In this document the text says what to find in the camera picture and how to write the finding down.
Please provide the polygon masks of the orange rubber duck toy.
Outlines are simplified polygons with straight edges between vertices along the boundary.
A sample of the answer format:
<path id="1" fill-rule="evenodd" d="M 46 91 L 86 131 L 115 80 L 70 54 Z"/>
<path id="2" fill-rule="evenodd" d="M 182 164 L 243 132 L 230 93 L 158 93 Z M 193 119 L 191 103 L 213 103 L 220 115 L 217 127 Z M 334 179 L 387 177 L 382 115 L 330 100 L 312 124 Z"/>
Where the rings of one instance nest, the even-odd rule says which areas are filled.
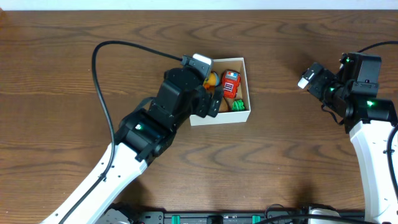
<path id="1" fill-rule="evenodd" d="M 211 72 L 203 82 L 203 87 L 207 93 L 214 93 L 215 88 L 220 85 L 220 78 L 216 72 Z"/>

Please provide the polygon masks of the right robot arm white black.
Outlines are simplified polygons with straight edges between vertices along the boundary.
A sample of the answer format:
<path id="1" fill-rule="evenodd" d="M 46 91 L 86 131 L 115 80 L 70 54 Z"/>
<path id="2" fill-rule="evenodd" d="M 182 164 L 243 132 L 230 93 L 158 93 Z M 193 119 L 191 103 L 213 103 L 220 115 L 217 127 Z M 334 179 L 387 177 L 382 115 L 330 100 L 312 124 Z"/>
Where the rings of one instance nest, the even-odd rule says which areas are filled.
<path id="1" fill-rule="evenodd" d="M 381 63 L 377 55 L 350 52 L 338 73 L 314 63 L 297 85 L 342 118 L 359 162 L 365 221 L 397 223 L 397 113 L 391 100 L 376 97 Z"/>

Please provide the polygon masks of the red toy car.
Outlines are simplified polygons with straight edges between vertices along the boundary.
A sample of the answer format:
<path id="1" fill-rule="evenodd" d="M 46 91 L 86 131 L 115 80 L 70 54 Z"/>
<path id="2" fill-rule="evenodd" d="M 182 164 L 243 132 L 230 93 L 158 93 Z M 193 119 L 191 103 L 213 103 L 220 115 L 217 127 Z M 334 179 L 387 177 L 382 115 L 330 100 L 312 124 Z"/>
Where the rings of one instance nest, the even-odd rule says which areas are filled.
<path id="1" fill-rule="evenodd" d="M 235 98 L 240 86 L 241 74 L 234 70 L 225 70 L 222 77 L 223 95 L 225 98 Z"/>

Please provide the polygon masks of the brown plush toy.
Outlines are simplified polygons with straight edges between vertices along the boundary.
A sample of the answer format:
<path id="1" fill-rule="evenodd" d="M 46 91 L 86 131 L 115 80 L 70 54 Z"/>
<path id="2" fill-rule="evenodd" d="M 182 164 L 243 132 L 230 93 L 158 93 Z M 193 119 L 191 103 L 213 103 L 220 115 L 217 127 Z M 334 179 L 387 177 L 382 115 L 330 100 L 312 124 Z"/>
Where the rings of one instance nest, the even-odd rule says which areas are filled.
<path id="1" fill-rule="evenodd" d="M 227 113 L 232 111 L 232 105 L 233 105 L 233 99 L 231 98 L 225 98 L 221 100 L 219 112 L 220 113 Z"/>

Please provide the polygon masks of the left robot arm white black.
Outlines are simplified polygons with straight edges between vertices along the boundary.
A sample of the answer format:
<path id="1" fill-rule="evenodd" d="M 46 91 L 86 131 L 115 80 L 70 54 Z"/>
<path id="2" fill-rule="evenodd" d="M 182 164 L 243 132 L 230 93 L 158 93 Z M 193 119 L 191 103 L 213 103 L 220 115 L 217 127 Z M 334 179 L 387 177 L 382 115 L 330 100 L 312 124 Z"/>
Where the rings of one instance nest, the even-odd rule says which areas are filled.
<path id="1" fill-rule="evenodd" d="M 99 163 L 44 223 L 95 223 L 114 199 L 171 146 L 177 129 L 193 114 L 218 113 L 221 93 L 204 87 L 211 70 L 173 68 L 156 97 L 125 116 Z"/>

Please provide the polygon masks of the green lattice plastic ball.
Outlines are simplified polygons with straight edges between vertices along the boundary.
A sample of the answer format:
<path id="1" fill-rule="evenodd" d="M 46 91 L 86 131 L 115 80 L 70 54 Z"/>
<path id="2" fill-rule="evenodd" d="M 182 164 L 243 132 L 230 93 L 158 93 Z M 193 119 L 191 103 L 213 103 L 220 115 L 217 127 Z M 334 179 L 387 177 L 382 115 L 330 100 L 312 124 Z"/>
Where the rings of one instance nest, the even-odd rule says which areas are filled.
<path id="1" fill-rule="evenodd" d="M 243 100 L 234 100 L 233 101 L 232 108 L 231 108 L 232 111 L 234 111 L 234 112 L 244 111 L 245 109 L 246 108 L 245 108 Z"/>

